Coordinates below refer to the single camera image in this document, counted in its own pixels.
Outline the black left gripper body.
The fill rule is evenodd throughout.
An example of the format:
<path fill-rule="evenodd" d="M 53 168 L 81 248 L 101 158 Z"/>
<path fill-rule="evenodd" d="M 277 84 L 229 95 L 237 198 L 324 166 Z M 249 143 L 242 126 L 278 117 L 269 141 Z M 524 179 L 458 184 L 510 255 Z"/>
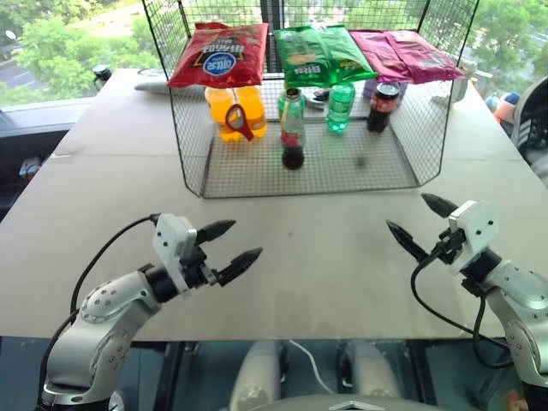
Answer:
<path fill-rule="evenodd" d="M 180 258 L 182 276 L 190 289 L 219 283 L 218 272 L 207 265 L 206 259 L 200 246 L 193 247 L 187 256 Z"/>

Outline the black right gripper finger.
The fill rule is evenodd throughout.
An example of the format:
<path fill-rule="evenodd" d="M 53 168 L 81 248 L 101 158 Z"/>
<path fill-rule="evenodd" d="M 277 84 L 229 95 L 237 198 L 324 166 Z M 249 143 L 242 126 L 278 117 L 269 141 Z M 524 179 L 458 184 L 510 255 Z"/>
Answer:
<path fill-rule="evenodd" d="M 403 227 L 391 220 L 385 222 L 396 242 L 417 262 L 420 263 L 428 256 L 428 253 L 414 241 L 414 238 Z"/>
<path fill-rule="evenodd" d="M 436 194 L 421 193 L 420 197 L 426 205 L 440 217 L 449 217 L 452 212 L 459 208 L 453 202 L 437 196 Z"/>

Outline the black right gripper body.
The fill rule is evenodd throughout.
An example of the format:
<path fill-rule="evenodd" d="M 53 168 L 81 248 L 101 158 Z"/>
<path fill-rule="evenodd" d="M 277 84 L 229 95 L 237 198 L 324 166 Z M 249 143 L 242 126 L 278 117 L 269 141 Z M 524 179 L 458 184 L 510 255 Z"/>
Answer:
<path fill-rule="evenodd" d="M 466 241 L 464 230 L 452 231 L 448 228 L 438 235 L 438 239 L 432 253 L 446 265 L 451 265 L 462 250 L 462 244 Z"/>

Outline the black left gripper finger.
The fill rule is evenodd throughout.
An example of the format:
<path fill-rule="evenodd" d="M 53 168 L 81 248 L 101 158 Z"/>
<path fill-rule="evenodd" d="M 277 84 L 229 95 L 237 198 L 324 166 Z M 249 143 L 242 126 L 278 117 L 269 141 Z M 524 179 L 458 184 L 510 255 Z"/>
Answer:
<path fill-rule="evenodd" d="M 199 246 L 205 242 L 213 241 L 224 235 L 235 224 L 234 219 L 223 219 L 210 223 L 197 231 L 195 244 Z"/>
<path fill-rule="evenodd" d="M 257 247 L 232 259 L 227 267 L 217 272 L 217 283 L 223 287 L 234 281 L 249 269 L 249 267 L 258 259 L 262 252 L 263 248 Z"/>

